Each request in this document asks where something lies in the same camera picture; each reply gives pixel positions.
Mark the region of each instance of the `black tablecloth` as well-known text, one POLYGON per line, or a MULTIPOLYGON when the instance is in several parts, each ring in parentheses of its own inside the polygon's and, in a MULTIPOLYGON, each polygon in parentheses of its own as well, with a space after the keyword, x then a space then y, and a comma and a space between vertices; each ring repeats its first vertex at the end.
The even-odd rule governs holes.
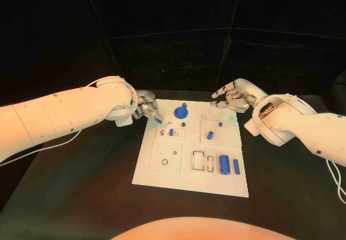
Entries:
MULTIPOLYGON (((209 92, 155 93, 159 99, 211 101, 209 92)), ((303 99, 328 111, 317 96, 303 99)), ((106 240, 155 220, 195 216, 235 220, 302 240, 345 239, 346 206, 326 161, 296 138, 277 147, 254 137, 244 128, 251 113, 237 115, 250 198, 133 185, 147 119, 126 127, 104 121, 38 154, 0 215, 0 238, 106 240)))

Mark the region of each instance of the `black backdrop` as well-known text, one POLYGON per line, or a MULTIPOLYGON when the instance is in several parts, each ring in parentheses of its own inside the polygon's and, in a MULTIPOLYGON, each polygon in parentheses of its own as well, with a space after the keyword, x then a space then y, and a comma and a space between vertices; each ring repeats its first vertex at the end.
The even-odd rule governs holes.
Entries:
MULTIPOLYGON (((212 92, 242 77, 320 95, 345 70, 345 12, 342 0, 6 0, 0 105, 110 75, 143 89, 212 92)), ((32 159, 0 168, 0 207, 32 159)))

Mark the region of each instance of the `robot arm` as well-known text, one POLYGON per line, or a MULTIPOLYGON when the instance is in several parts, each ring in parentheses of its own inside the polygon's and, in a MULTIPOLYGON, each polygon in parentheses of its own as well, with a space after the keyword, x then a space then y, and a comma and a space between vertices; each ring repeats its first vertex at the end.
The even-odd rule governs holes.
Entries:
POLYGON ((143 115, 165 120, 150 91, 136 91, 118 76, 95 82, 97 87, 81 87, 0 107, 0 162, 104 119, 116 121, 118 127, 133 124, 133 117, 143 115))
POLYGON ((294 137, 313 154, 346 166, 346 117, 333 113, 317 114, 312 106, 290 94, 267 95, 245 79, 240 78, 212 95, 227 96, 227 102, 211 102, 217 108, 244 113, 254 107, 245 128, 254 136, 263 135, 276 146, 294 137))

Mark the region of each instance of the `white cable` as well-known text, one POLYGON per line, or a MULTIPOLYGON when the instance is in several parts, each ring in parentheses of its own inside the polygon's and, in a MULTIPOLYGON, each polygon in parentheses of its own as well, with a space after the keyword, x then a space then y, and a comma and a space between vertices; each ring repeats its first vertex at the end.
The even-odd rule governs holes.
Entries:
MULTIPOLYGON (((91 83, 87 85, 87 87, 91 86, 91 85, 93 85, 94 83, 97 83, 98 81, 100 81, 100 79, 95 80, 94 82, 91 82, 91 83)), ((64 142, 64 143, 61 143, 61 144, 58 144, 58 145, 45 147, 45 148, 42 148, 42 149, 39 149, 39 150, 36 150, 36 151, 29 152, 29 153, 25 154, 23 156, 20 156, 20 157, 15 158, 13 160, 7 161, 6 163, 0 164, 0 167, 5 166, 6 164, 13 163, 16 160, 19 160, 20 158, 29 156, 31 154, 35 154, 35 153, 39 152, 39 151, 44 151, 44 150, 46 150, 46 149, 52 149, 52 148, 55 148, 55 147, 59 147, 59 146, 68 144, 68 143, 77 138, 77 136, 78 136, 78 134, 80 134, 81 131, 82 131, 82 130, 78 131, 77 135, 75 135, 67 142, 64 142)))
POLYGON ((338 165, 335 164, 335 162, 332 162, 332 164, 333 164, 333 166, 335 166, 335 169, 336 169, 336 172, 338 172, 338 177, 339 177, 339 178, 336 178, 335 173, 333 173, 332 168, 330 168, 330 162, 332 162, 332 161, 329 161, 329 160, 326 159, 326 165, 328 165, 329 171, 330 171, 330 173, 332 173, 333 181, 335 181, 335 183, 336 183, 336 185, 338 185, 338 196, 339 196, 339 198, 340 198, 340 201, 346 204, 346 201, 343 200, 343 197, 342 197, 342 194, 340 194, 340 191, 342 191, 343 195, 346 196, 346 192, 345 192, 345 190, 343 190, 343 188, 342 188, 342 174, 340 174, 338 165))

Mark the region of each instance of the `blue cylinder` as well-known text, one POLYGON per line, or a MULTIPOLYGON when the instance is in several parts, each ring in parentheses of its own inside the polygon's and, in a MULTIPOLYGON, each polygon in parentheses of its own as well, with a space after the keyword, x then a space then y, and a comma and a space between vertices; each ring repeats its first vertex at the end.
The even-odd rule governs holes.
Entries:
POLYGON ((208 140, 211 140, 214 138, 214 134, 215 133, 212 131, 208 133, 208 136, 206 136, 208 140))
POLYGON ((186 107, 186 103, 183 103, 182 106, 175 109, 175 117, 178 119, 185 119, 188 117, 189 112, 186 107))
POLYGON ((232 163, 234 163, 234 172, 235 172, 237 175, 240 175, 241 171, 240 171, 238 159, 234 159, 232 163))
POLYGON ((219 160, 219 173, 222 175, 231 174, 231 168, 229 168, 229 156, 228 155, 221 155, 218 157, 219 160))

